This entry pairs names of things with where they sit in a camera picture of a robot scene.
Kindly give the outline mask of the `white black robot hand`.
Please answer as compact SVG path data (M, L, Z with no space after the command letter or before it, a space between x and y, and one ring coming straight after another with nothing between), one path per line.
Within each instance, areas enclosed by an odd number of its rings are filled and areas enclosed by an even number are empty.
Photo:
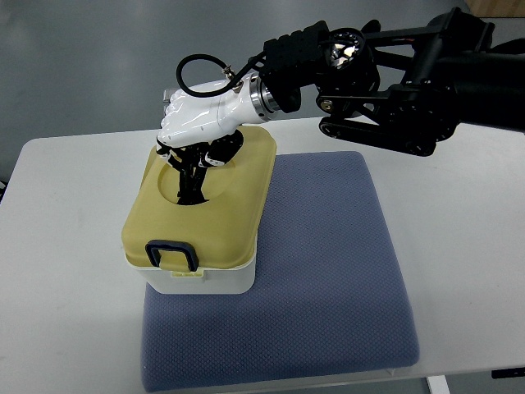
M178 89L157 134L157 154L177 170L188 158L199 167L218 167L239 150L229 148L238 126L261 124L280 110L257 72L242 77L240 86L209 98Z

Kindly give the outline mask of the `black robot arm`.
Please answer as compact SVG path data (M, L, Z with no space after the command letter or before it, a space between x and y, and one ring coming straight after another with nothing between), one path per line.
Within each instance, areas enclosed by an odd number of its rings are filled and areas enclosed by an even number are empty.
M214 94L256 71L262 103L292 113L312 85L323 134L426 157L462 123L523 130L524 42L494 45L494 29L458 8L401 30L319 21L265 42Z

